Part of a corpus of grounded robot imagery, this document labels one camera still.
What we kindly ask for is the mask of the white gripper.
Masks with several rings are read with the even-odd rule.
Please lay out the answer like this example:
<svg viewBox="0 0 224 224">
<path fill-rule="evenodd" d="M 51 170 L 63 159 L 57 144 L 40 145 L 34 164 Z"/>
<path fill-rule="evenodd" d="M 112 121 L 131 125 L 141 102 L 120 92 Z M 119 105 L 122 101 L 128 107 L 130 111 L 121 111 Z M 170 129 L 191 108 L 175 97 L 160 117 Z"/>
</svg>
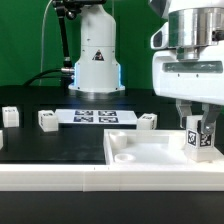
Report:
<svg viewBox="0 0 224 224">
<path fill-rule="evenodd" d="M 180 127 L 192 115 L 192 102 L 201 102 L 203 115 L 197 122 L 199 134 L 212 135 L 224 105 L 224 40 L 202 47 L 196 61 L 178 61 L 176 49 L 168 48 L 168 24 L 152 37 L 152 81 L 158 96 L 175 98 Z"/>
</svg>

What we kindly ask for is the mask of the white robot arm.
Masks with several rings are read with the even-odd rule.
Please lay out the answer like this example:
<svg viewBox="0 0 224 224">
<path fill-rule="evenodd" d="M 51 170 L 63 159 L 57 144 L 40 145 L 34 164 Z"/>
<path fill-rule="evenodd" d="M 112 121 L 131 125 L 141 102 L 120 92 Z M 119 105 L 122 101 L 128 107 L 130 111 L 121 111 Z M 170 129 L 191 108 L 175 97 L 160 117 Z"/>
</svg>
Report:
<svg viewBox="0 0 224 224">
<path fill-rule="evenodd" d="M 77 92 L 110 93 L 120 87 L 114 19 L 103 0 L 83 3 L 81 55 L 75 63 Z M 152 81 L 157 95 L 174 98 L 180 123 L 192 101 L 203 104 L 198 131 L 211 134 L 224 106 L 224 0 L 148 0 L 166 23 L 151 36 Z"/>
</svg>

